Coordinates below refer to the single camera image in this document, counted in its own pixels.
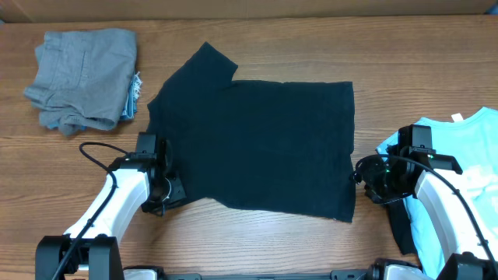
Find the gray folded cloth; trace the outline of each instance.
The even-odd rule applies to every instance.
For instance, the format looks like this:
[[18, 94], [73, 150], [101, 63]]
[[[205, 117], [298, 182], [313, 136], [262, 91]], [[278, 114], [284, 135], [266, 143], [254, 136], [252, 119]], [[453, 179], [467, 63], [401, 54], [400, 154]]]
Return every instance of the gray folded cloth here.
[[114, 128], [135, 70], [136, 35], [129, 30], [46, 32], [38, 73], [24, 96], [40, 108], [40, 124], [70, 135], [81, 127]]

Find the black cable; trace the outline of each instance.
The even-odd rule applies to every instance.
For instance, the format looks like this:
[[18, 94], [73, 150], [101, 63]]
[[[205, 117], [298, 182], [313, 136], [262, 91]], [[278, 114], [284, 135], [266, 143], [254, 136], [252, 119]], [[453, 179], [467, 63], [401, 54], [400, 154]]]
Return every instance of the black cable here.
[[111, 149], [115, 149], [115, 150], [117, 150], [119, 152], [123, 152], [125, 155], [128, 155], [128, 152], [126, 152], [125, 150], [120, 149], [120, 148], [118, 148], [116, 146], [113, 146], [113, 145], [106, 144], [106, 143], [84, 142], [84, 143], [82, 143], [79, 146], [79, 151], [87, 159], [91, 160], [93, 163], [95, 163], [96, 165], [100, 166], [102, 169], [106, 170], [106, 172], [112, 178], [112, 187], [111, 187], [110, 192], [107, 195], [106, 199], [104, 199], [104, 201], [102, 202], [102, 204], [100, 205], [100, 207], [95, 211], [95, 213], [92, 215], [92, 217], [90, 219], [88, 219], [88, 221], [86, 222], [86, 225], [83, 227], [83, 229], [81, 230], [81, 232], [79, 232], [78, 236], [72, 241], [71, 246], [69, 247], [68, 251], [65, 253], [65, 255], [62, 258], [61, 262], [59, 262], [59, 266], [57, 266], [57, 269], [55, 270], [54, 276], [52, 277], [52, 280], [59, 280], [59, 278], [61, 277], [61, 274], [65, 270], [66, 264], [68, 263], [69, 259], [71, 258], [72, 254], [74, 253], [74, 250], [76, 250], [76, 248], [78, 248], [79, 244], [81, 243], [83, 235], [85, 235], [86, 231], [95, 222], [96, 218], [99, 216], [99, 214], [106, 207], [107, 203], [112, 198], [114, 192], [117, 189], [116, 176], [114, 175], [114, 173], [112, 172], [112, 170], [110, 170], [107, 166], [103, 165], [100, 161], [94, 159], [91, 155], [89, 155], [88, 153], [86, 153], [85, 150], [83, 149], [83, 147], [86, 146], [86, 145], [100, 145], [100, 146], [108, 147], [108, 148], [111, 148]]
[[460, 194], [460, 191], [454, 187], [448, 180], [446, 180], [443, 176], [441, 176], [438, 172], [434, 171], [432, 168], [425, 166], [413, 159], [405, 158], [402, 156], [393, 156], [393, 155], [387, 155], [387, 154], [379, 154], [379, 155], [372, 155], [372, 156], [366, 156], [358, 161], [356, 163], [356, 170], [358, 170], [359, 166], [365, 162], [368, 159], [372, 159], [375, 157], [381, 157], [381, 158], [388, 158], [388, 159], [396, 159], [396, 160], [401, 160], [405, 161], [407, 163], [412, 163], [422, 169], [424, 169], [427, 172], [430, 172], [432, 175], [437, 177], [439, 180], [443, 181], [451, 191], [453, 191], [453, 194], [457, 196], [457, 198], [460, 200], [462, 205], [465, 208], [465, 211], [467, 212], [468, 218], [470, 219], [470, 222], [474, 226], [475, 233], [477, 234], [477, 237], [479, 238], [479, 242], [481, 243], [482, 248], [486, 252], [486, 255], [488, 256], [489, 260], [491, 261], [491, 267], [493, 268], [495, 275], [498, 275], [498, 264], [495, 261], [495, 258], [493, 257], [493, 253], [491, 252], [487, 240], [484, 238], [481, 229], [479, 228], [479, 225], [477, 224], [477, 221], [475, 220], [474, 214], [472, 214], [471, 209], [468, 207], [467, 202], [465, 201], [464, 197]]

